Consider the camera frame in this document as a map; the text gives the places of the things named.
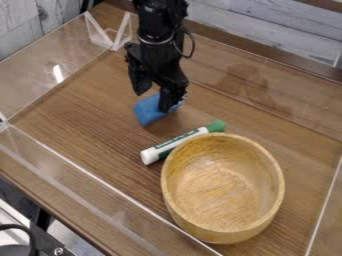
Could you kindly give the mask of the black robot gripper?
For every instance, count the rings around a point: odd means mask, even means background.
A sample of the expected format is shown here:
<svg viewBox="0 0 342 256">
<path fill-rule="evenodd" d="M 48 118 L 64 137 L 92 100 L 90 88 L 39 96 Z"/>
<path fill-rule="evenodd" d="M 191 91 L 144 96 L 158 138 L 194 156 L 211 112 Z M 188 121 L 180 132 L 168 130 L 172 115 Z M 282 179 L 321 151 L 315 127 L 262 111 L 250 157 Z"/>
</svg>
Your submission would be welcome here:
<svg viewBox="0 0 342 256">
<path fill-rule="evenodd" d="M 183 101 L 188 79 L 180 69 L 184 35 L 159 45 L 127 43 L 128 76 L 134 92 L 144 94 L 156 83 L 160 88 L 159 111 L 167 113 Z"/>
</svg>

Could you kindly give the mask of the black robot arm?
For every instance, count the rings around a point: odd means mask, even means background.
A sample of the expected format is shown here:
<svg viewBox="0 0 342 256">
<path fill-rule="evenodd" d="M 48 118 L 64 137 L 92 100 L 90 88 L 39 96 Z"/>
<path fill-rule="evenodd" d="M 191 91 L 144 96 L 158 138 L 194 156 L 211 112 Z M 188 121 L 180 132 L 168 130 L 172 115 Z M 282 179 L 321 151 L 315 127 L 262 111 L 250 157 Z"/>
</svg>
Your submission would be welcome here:
<svg viewBox="0 0 342 256">
<path fill-rule="evenodd" d="M 138 12 L 138 42 L 127 43 L 128 76 L 138 96 L 156 83 L 160 87 L 158 110 L 168 112 L 183 100 L 188 79 L 180 68 L 186 58 L 183 20 L 186 0 L 132 0 Z"/>
</svg>

